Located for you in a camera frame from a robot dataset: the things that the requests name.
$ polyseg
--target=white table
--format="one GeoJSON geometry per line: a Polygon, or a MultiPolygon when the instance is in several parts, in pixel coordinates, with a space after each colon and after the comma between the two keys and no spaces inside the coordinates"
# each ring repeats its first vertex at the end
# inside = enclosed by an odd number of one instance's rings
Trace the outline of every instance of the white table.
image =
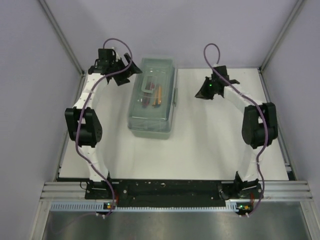
{"type": "MultiPolygon", "coordinates": [[[[241,129],[243,115],[226,99],[201,100],[195,94],[210,69],[179,69],[178,100],[172,133],[168,140],[135,137],[127,127],[127,113],[133,81],[105,88],[96,113],[103,128],[103,156],[112,178],[233,180],[245,149],[241,129]]],[[[255,99],[266,101],[255,68],[228,69],[255,99]]],[[[261,171],[266,180],[288,180],[278,140],[262,156],[261,171]]],[[[88,178],[89,170],[67,144],[60,178],[88,178]]]]}

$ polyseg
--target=plastic container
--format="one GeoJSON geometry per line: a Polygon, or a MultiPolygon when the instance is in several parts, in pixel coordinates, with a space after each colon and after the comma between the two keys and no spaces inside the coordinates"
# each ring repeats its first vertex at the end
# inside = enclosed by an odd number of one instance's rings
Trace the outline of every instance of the plastic container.
{"type": "Polygon", "coordinates": [[[168,139],[178,90],[172,58],[143,58],[132,91],[128,128],[136,137],[168,139]]]}

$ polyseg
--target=gray wall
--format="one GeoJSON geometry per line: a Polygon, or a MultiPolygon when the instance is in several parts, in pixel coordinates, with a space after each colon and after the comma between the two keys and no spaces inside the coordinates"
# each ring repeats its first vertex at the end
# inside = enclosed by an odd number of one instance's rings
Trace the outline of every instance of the gray wall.
{"type": "Polygon", "coordinates": [[[309,0],[264,76],[291,159],[320,210],[320,1],[309,0]]]}
{"type": "Polygon", "coordinates": [[[35,0],[0,7],[0,239],[28,239],[80,77],[35,0]]]}
{"type": "Polygon", "coordinates": [[[47,0],[86,69],[110,37],[127,42],[136,62],[166,54],[181,68],[207,67],[203,48],[215,42],[221,63],[259,67],[296,1],[47,0]]]}

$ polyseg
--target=gray floor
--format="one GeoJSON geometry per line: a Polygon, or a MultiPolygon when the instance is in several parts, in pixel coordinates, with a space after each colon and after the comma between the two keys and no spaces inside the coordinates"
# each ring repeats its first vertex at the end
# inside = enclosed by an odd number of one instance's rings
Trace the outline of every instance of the gray floor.
{"type": "MultiPolygon", "coordinates": [[[[58,231],[81,213],[52,212],[58,231]]],[[[233,212],[116,212],[103,220],[85,216],[43,240],[309,240],[299,203],[262,203],[250,218],[233,212]]]]}

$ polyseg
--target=metal frame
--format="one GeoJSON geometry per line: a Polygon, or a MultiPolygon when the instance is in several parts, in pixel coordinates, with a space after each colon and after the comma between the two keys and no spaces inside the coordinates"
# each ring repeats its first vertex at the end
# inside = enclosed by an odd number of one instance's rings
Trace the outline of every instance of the metal frame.
{"type": "MultiPolygon", "coordinates": [[[[77,69],[77,71],[81,74],[81,81],[78,86],[78,93],[76,95],[77,99],[80,95],[81,89],[84,83],[84,71],[75,56],[70,44],[68,43],[65,35],[63,34],[61,28],[59,27],[55,17],[53,16],[46,0],[37,0],[47,17],[49,23],[52,25],[54,32],[56,33],[61,46],[65,50],[66,54],[72,61],[73,65],[77,69]]],[[[268,54],[266,55],[260,69],[260,79],[262,83],[262,87],[264,89],[264,93],[267,101],[270,101],[270,95],[263,78],[263,71],[268,66],[270,60],[274,56],[275,52],[278,50],[281,45],[283,39],[288,33],[288,30],[293,25],[295,19],[299,15],[302,10],[306,0],[297,0],[292,12],[290,13],[287,21],[283,25],[278,37],[270,48],[268,54]]],[[[66,150],[68,135],[67,133],[64,135],[63,142],[61,145],[61,152],[59,155],[59,168],[56,171],[55,177],[57,177],[60,169],[60,164],[64,156],[64,152],[66,150]]],[[[287,147],[283,138],[283,134],[281,132],[281,126],[279,126],[279,143],[282,151],[282,155],[286,164],[287,169],[290,171],[291,167],[293,172],[296,172],[295,166],[290,161],[289,154],[287,151],[287,147]]],[[[46,182],[44,184],[42,194],[39,200],[38,209],[36,212],[36,217],[34,219],[34,225],[32,228],[30,240],[40,240],[43,237],[46,222],[49,216],[49,212],[52,206],[52,203],[56,202],[72,202],[72,203],[98,203],[99,200],[87,200],[85,199],[85,190],[80,188],[79,182],[46,182]]],[[[305,221],[310,232],[310,235],[313,240],[320,239],[320,221],[317,215],[317,210],[315,203],[313,201],[312,194],[310,192],[310,188],[308,186],[307,181],[266,181],[265,182],[265,193],[263,202],[300,202],[301,209],[303,211],[305,221]]],[[[241,202],[239,199],[231,199],[228,201],[229,203],[241,202]]]]}

